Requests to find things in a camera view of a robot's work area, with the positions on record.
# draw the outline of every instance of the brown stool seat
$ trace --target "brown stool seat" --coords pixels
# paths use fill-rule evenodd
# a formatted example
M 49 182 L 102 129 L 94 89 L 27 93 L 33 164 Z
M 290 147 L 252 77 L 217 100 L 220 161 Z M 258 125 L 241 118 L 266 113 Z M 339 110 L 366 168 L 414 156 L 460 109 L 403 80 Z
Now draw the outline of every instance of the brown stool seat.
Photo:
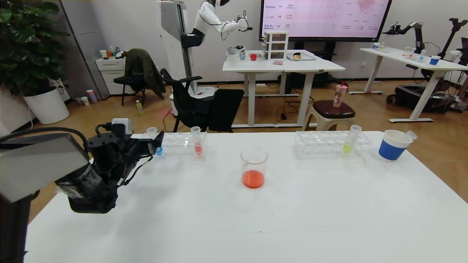
M 346 103 L 341 103 L 339 108 L 333 107 L 333 101 L 316 101 L 312 104 L 315 111 L 327 119 L 354 118 L 356 112 Z

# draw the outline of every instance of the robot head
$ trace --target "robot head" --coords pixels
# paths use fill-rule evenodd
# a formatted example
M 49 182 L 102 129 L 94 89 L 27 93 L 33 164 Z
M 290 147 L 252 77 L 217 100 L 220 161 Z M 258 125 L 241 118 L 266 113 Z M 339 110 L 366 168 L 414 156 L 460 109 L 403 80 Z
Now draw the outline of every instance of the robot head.
M 227 4 L 228 2 L 229 2 L 229 0 L 216 0 L 216 5 L 223 6 L 223 5 Z

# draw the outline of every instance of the table leg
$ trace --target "table leg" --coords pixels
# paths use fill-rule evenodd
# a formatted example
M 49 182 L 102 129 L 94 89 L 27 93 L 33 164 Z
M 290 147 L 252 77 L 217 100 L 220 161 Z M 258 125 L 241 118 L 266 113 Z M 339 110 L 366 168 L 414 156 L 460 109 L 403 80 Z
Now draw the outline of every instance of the table leg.
M 370 93 L 382 94 L 381 91 L 371 91 L 372 85 L 374 84 L 375 76 L 377 75 L 380 64 L 382 63 L 382 58 L 383 58 L 382 56 L 377 56 L 377 59 L 375 60 L 374 69 L 372 70 L 371 77 L 367 81 L 367 85 L 364 91 L 350 91 L 348 92 L 349 94 L 351 95 L 352 94 L 370 94 Z
M 249 73 L 249 126 L 255 122 L 255 73 Z
M 244 74 L 244 96 L 249 95 L 249 74 Z
M 430 118 L 419 118 L 419 115 L 423 111 L 424 107 L 427 104 L 427 101 L 429 100 L 432 92 L 434 91 L 437 82 L 440 79 L 440 76 L 442 75 L 442 71 L 434 71 L 432 74 L 431 80 L 429 83 L 427 83 L 426 88 L 424 89 L 423 94 L 421 95 L 421 98 L 419 98 L 419 101 L 417 102 L 416 107 L 414 108 L 413 113 L 409 117 L 409 119 L 390 119 L 390 122 L 432 122 L 433 120 Z
M 300 101 L 299 115 L 297 117 L 297 125 L 302 126 L 306 118 L 307 106 L 309 105 L 310 90 L 312 89 L 312 82 L 314 81 L 313 72 L 306 73 L 306 82 L 302 90 L 302 100 Z
M 285 94 L 285 87 L 286 87 L 286 72 L 281 74 L 281 84 L 279 85 L 279 94 L 283 96 Z

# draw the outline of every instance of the blue cup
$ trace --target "blue cup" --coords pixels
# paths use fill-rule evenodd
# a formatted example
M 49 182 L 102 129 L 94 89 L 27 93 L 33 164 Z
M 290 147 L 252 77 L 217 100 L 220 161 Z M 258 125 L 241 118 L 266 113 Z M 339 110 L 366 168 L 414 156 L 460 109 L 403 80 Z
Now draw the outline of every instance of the blue cup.
M 379 154 L 387 160 L 395 161 L 416 138 L 416 134 L 412 131 L 404 133 L 402 131 L 387 130 L 380 144 Z
M 439 62 L 440 60 L 440 57 L 439 56 L 432 56 L 431 57 L 431 60 L 429 61 L 429 64 L 431 65 L 437 65 L 437 63 Z

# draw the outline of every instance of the white flower pot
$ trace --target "white flower pot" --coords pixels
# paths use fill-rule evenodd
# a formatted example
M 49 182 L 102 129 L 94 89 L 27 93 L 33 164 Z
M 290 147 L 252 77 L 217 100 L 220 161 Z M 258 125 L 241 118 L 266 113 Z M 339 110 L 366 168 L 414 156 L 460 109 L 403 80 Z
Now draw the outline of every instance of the white flower pot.
M 24 97 L 34 115 L 42 124 L 51 124 L 70 116 L 57 88 L 36 96 Z

